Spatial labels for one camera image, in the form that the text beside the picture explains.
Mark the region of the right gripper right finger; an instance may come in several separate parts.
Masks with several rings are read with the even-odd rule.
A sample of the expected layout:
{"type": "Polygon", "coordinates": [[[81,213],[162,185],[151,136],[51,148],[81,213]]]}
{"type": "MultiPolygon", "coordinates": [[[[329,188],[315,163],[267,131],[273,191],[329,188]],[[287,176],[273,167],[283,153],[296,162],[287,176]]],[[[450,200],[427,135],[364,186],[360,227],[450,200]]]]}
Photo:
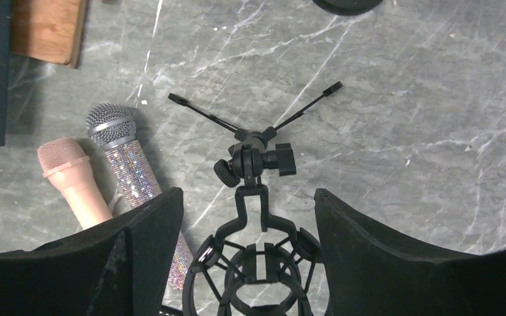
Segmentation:
{"type": "Polygon", "coordinates": [[[506,315],[506,249],[474,255],[403,234],[328,190],[314,195],[334,315],[506,315]]]}

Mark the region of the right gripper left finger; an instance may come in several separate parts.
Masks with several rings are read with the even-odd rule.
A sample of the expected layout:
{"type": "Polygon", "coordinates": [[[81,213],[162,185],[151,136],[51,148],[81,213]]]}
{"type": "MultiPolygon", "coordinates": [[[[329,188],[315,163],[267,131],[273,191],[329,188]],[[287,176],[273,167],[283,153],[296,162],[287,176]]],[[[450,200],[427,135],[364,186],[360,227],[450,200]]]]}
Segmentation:
{"type": "Polygon", "coordinates": [[[183,191],[32,251],[0,253],[0,315],[158,315],[183,191]]]}

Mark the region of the black tripod shock-mount stand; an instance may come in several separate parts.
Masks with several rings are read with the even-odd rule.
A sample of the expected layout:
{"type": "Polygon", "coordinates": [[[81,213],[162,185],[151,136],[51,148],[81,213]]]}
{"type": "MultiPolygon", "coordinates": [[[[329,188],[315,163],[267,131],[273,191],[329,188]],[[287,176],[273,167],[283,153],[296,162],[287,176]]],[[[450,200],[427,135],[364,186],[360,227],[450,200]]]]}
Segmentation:
{"type": "Polygon", "coordinates": [[[181,307],[162,306],[162,315],[198,315],[197,291],[215,300],[216,315],[316,315],[310,287],[323,265],[318,239],[270,209],[266,171],[296,174],[288,143],[272,145],[282,124],[264,130],[240,128],[213,114],[207,118],[230,130],[235,144],[213,169],[232,188],[236,216],[208,236],[194,255],[183,283],[181,307]]]}

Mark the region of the pink microphone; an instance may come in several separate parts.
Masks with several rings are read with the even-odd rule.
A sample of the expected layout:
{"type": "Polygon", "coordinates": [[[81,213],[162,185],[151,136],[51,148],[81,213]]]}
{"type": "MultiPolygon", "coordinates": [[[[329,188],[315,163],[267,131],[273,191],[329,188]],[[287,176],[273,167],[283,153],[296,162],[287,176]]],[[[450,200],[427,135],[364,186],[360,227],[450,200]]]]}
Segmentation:
{"type": "Polygon", "coordinates": [[[74,138],[47,142],[37,154],[43,177],[61,192],[83,229],[113,218],[95,181],[90,158],[74,138]]]}

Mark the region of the glitter microphone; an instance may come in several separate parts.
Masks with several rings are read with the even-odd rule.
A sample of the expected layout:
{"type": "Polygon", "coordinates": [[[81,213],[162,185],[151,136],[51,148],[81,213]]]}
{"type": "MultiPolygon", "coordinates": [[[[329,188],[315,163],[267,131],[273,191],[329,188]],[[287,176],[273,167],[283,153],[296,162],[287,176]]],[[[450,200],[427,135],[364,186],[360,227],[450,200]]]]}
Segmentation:
{"type": "Polygon", "coordinates": [[[136,208],[163,193],[136,137],[133,114],[114,103],[94,107],[86,119],[90,139],[104,150],[118,185],[130,206],[136,208]]]}

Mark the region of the black clip round-base stand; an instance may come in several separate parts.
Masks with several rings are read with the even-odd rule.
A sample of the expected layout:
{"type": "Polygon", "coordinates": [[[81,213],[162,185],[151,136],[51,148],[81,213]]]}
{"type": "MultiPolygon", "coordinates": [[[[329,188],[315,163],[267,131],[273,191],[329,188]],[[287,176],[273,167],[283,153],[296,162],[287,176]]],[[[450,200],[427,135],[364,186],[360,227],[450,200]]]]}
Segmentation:
{"type": "Polygon", "coordinates": [[[313,2],[326,12],[339,16],[356,16],[383,3],[383,0],[313,0],[313,2]]]}

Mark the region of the wooden board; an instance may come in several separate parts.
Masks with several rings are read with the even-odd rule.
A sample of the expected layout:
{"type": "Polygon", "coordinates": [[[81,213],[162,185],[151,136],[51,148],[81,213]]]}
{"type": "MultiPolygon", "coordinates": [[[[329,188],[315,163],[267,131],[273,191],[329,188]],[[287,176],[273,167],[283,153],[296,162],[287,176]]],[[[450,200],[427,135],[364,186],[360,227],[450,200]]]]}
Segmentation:
{"type": "Polygon", "coordinates": [[[13,1],[11,52],[76,68],[87,4],[87,0],[13,1]]]}

